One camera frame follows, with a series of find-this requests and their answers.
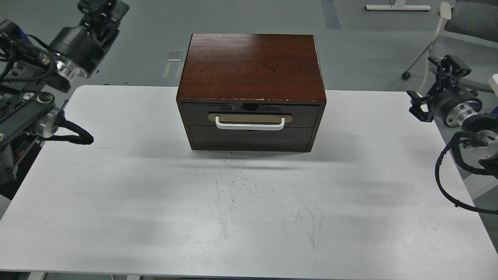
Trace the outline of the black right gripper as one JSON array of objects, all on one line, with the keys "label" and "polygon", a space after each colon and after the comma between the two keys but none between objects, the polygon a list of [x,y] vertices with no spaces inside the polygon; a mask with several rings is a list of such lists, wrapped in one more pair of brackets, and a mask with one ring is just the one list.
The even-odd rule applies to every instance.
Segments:
[{"label": "black right gripper", "polygon": [[[449,128],[462,126],[464,120],[482,109],[482,101],[459,85],[459,80],[471,73],[470,66],[461,58],[450,55],[442,59],[430,56],[428,61],[436,66],[436,81],[428,97],[421,97],[416,91],[406,91],[411,103],[409,112],[420,122],[430,123],[436,117]],[[422,110],[422,105],[427,105],[428,110]]]}]

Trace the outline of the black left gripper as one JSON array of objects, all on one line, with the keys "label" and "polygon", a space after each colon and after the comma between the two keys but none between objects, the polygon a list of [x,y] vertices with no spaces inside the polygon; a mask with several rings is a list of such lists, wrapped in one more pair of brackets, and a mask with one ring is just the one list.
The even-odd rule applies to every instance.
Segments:
[{"label": "black left gripper", "polygon": [[64,27],[50,43],[57,74],[63,78],[91,77],[119,35],[129,5],[121,0],[80,0],[78,26]]}]

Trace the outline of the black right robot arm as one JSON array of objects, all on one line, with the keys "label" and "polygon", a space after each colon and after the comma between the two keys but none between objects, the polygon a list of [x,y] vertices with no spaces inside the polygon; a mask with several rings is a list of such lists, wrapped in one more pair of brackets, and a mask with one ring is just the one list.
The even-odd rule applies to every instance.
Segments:
[{"label": "black right robot arm", "polygon": [[497,114],[481,113],[477,91],[459,83],[471,69],[457,56],[429,57],[428,62],[436,67],[436,80],[424,97],[407,91],[411,98],[409,112],[420,122],[439,119],[448,128],[459,128],[441,152],[435,174],[439,174],[443,157],[450,151],[463,170],[497,177]]}]

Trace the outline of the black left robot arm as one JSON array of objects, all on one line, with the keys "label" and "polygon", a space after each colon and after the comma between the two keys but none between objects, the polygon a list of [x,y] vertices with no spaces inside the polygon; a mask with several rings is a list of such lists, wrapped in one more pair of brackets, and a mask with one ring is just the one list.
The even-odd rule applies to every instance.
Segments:
[{"label": "black left robot arm", "polygon": [[50,43],[1,23],[1,183],[17,179],[18,165],[41,141],[90,145],[94,138],[68,121],[46,86],[67,93],[78,76],[89,78],[119,35],[129,6],[119,0],[80,0],[82,19],[64,27]]}]

